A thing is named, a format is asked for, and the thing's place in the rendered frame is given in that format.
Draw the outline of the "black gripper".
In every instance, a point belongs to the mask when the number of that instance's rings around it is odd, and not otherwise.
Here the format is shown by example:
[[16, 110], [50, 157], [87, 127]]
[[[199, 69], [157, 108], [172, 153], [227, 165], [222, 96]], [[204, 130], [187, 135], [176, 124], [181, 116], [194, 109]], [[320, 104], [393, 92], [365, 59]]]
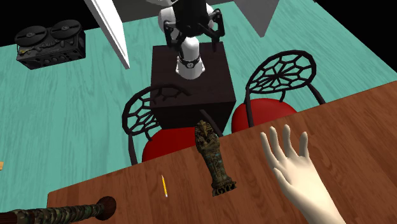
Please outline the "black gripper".
[[[225, 35], [223, 15], [219, 8], [208, 15], [205, 0], [177, 0], [173, 2], [172, 9], [176, 21], [165, 20], [163, 26], [169, 48], [180, 48], [186, 37], [200, 36], [204, 33], [211, 38], [212, 50], [216, 51], [220, 37]], [[217, 24], [216, 31], [209, 27], [208, 19]], [[176, 39], [171, 36], [174, 29], [179, 31]]]

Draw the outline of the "dark robot stand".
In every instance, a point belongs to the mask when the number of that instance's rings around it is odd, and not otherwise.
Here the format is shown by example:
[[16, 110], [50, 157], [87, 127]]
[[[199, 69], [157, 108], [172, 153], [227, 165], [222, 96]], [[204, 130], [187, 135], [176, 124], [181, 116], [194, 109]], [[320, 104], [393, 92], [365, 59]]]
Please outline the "dark robot stand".
[[201, 109], [221, 131], [225, 129], [236, 98], [223, 43], [217, 44], [215, 52], [210, 43], [201, 43], [200, 56], [205, 71], [194, 80], [186, 80], [176, 73], [177, 52], [165, 45], [153, 47], [151, 85], [175, 84], [191, 93], [159, 98], [150, 104], [162, 129], [195, 126], [203, 119]]

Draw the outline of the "white door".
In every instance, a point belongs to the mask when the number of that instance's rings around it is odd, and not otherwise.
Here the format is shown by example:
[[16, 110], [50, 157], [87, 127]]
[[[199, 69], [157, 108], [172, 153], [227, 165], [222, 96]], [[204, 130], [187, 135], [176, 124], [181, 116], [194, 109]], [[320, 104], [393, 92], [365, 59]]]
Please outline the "white door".
[[113, 0], [84, 0], [125, 69], [130, 68], [122, 20]]

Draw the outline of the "black web-back chair red seat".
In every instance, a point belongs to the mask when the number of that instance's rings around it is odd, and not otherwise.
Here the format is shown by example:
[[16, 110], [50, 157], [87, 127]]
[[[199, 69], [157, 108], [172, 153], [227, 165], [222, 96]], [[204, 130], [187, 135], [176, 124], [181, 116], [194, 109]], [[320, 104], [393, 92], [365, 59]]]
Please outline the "black web-back chair red seat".
[[326, 101], [312, 84], [316, 74], [317, 64], [304, 50], [287, 50], [268, 57], [247, 81], [244, 101], [232, 115], [232, 132], [296, 113], [284, 101], [291, 90], [307, 87], [318, 104], [324, 104]]
[[218, 125], [220, 103], [191, 94], [175, 84], [157, 84], [134, 94], [125, 104], [122, 128], [129, 140], [131, 164], [137, 163], [133, 137], [144, 134], [142, 161], [158, 158], [195, 145], [194, 130], [199, 120], [209, 122], [221, 137]]

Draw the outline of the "pharaoh sarcophagus figure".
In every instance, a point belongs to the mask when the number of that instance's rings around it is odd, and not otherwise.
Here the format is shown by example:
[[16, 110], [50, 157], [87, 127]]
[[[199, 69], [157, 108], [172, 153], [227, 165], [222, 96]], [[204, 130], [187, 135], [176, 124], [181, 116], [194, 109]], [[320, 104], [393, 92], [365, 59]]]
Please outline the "pharaoh sarcophagus figure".
[[220, 152], [220, 141], [210, 123], [201, 120], [196, 124], [195, 144], [212, 178], [212, 196], [235, 189], [236, 182], [226, 173]]

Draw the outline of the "pale mannequin hand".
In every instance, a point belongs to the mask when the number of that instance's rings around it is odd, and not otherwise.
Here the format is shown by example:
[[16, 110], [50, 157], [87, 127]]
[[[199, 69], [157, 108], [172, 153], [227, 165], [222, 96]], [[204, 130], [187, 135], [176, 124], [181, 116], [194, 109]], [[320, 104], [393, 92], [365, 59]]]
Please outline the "pale mannequin hand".
[[269, 128], [269, 134], [260, 133], [268, 165], [283, 194], [309, 224], [346, 224], [310, 159], [307, 133], [300, 136], [298, 152], [291, 145], [290, 134], [290, 127], [285, 125], [284, 146], [280, 147], [274, 127]]

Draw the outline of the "camouflage stick with dark knob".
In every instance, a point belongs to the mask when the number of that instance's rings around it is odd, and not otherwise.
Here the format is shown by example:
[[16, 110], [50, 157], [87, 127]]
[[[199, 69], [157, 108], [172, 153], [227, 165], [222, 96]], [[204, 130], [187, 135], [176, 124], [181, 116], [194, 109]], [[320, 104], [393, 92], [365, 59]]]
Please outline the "camouflage stick with dark knob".
[[0, 224], [71, 224], [89, 218], [104, 221], [112, 217], [115, 211], [116, 200], [106, 196], [96, 204], [16, 209], [0, 213]]

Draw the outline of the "black reel tape recorder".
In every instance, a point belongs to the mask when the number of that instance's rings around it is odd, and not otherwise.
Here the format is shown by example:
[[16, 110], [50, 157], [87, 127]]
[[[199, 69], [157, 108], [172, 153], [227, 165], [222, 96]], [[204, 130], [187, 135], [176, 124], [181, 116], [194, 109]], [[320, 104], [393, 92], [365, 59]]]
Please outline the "black reel tape recorder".
[[14, 38], [16, 60], [30, 70], [84, 59], [85, 32], [77, 20], [63, 20], [53, 27], [33, 25]]

